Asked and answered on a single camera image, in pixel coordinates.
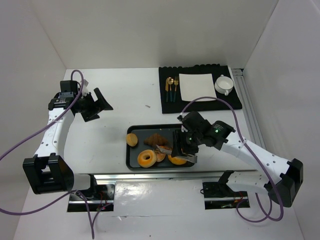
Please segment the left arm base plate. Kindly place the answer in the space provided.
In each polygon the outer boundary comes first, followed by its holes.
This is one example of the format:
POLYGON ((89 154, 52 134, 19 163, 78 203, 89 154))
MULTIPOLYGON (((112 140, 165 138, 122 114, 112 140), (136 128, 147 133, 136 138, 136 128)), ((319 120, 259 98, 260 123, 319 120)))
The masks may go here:
MULTIPOLYGON (((97 184, 93 191, 89 189, 83 190, 82 193, 87 199, 87 204, 90 212, 113 212, 114 197, 116 185, 114 182, 107 184, 97 184)), ((67 212, 80 213, 86 212, 87 207, 84 198, 79 193, 72 193, 69 196, 67 212)))

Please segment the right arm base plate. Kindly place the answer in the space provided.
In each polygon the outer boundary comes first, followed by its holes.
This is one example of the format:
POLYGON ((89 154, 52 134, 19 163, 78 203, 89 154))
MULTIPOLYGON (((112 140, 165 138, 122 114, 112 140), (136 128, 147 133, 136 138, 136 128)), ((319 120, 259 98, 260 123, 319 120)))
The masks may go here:
POLYGON ((234 192, 218 182, 203 182, 200 193, 204 197, 206 210, 235 209, 240 202, 240 208, 250 207, 246 191, 234 192))

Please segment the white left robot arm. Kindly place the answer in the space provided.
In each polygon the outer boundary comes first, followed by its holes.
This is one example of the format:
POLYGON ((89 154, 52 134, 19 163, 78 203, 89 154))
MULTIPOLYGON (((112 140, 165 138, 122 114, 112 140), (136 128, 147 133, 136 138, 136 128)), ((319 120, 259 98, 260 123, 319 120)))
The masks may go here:
POLYGON ((75 114, 80 113, 85 122, 99 118, 99 113, 107 108, 98 88, 94 89, 97 100, 88 93, 76 100, 74 92, 59 92, 50 101, 48 129, 41 144, 31 158, 23 161, 22 168, 35 194, 88 191, 94 185, 91 174, 74 173, 64 160, 64 149, 75 114))

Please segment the small orange round bun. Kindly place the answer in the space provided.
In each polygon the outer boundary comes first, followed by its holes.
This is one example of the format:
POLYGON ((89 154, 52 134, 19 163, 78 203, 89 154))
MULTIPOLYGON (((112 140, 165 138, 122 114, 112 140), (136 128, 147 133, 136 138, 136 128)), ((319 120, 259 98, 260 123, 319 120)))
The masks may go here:
POLYGON ((159 149, 155 149, 154 152, 156 155, 157 162, 162 162, 165 159, 166 154, 164 152, 160 151, 159 149))

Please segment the metal tongs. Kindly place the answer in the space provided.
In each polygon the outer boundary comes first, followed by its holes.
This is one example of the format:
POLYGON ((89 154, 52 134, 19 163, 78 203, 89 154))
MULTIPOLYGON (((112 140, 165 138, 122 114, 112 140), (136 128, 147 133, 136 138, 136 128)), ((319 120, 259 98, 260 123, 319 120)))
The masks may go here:
POLYGON ((155 152, 157 154, 167 156, 168 160, 177 166, 184 165, 187 162, 192 164, 196 164, 198 162, 198 157, 196 155, 179 152, 178 150, 172 149, 168 146, 156 145, 155 152))

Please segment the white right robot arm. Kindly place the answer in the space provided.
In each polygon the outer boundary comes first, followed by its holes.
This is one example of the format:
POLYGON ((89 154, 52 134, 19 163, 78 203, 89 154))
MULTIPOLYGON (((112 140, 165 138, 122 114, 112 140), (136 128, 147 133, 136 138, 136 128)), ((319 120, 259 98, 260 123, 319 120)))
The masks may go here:
POLYGON ((219 179, 234 192, 267 194, 271 201, 281 207, 292 206, 304 181, 304 165, 294 158, 279 157, 243 137, 238 126, 232 127, 217 120, 210 123, 197 111, 178 116, 181 126, 172 132, 172 148, 154 141, 153 150, 144 150, 139 161, 148 161, 151 155, 165 154, 172 159, 196 162, 199 147, 215 148, 230 154, 253 167, 257 173, 240 173, 227 170, 219 179))

